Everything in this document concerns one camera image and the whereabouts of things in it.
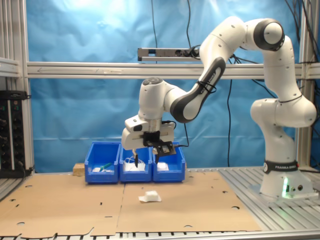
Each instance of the robotic arm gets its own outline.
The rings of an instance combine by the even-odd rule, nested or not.
[[[161,156],[175,154],[174,124],[162,121],[163,113],[170,112],[180,123],[195,119],[224,73],[226,62],[239,47],[262,52],[265,84],[278,96],[278,99],[257,100],[251,107],[252,119],[265,138],[265,176],[260,191],[275,198],[310,197],[312,184],[298,171],[294,141],[282,127],[308,127],[315,121],[317,111],[297,86],[292,42],[274,19],[243,22],[231,16],[219,24],[201,44],[199,54],[204,70],[188,92],[160,78],[144,80],[139,95],[140,109],[138,115],[125,121],[122,146],[133,151],[136,164],[137,148],[153,147],[156,162]],[[293,184],[291,188],[286,186],[283,193],[288,179]]]

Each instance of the black mount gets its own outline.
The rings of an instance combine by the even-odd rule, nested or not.
[[[176,150],[172,141],[162,141],[160,139],[160,131],[144,132],[143,145],[145,147],[154,147],[157,151],[155,155],[155,163],[158,164],[159,158],[176,154]]]

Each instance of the cardboard sheet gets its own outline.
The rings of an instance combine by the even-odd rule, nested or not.
[[[140,202],[157,191],[161,202]],[[188,173],[184,183],[126,184],[117,232],[259,231],[218,172]]]
[[[35,175],[0,202],[0,236],[114,235],[123,191],[83,176]]]

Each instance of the blue plastic bin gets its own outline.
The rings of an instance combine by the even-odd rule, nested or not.
[[[144,147],[139,148],[136,150],[138,154],[138,158],[145,163],[144,171],[124,171],[124,161],[126,158],[130,158],[133,156],[132,150],[125,150],[121,147],[120,151],[120,160],[119,160],[119,174],[120,174],[120,181],[123,183],[129,182],[151,182],[152,180],[152,148],[151,147]]]
[[[168,164],[169,171],[157,171],[156,155],[152,154],[153,158],[153,181],[156,183],[174,183],[185,180],[186,160],[181,147],[175,148],[176,154],[162,156],[159,162]]]
[[[120,142],[93,142],[85,157],[85,181],[89,184],[117,183],[119,181],[120,149]],[[113,172],[92,172],[94,168],[100,168],[108,163],[112,165],[106,170]]]

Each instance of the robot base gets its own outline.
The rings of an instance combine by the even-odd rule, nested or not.
[[[262,184],[251,189],[267,204],[319,198],[311,180],[299,170],[264,174]]]

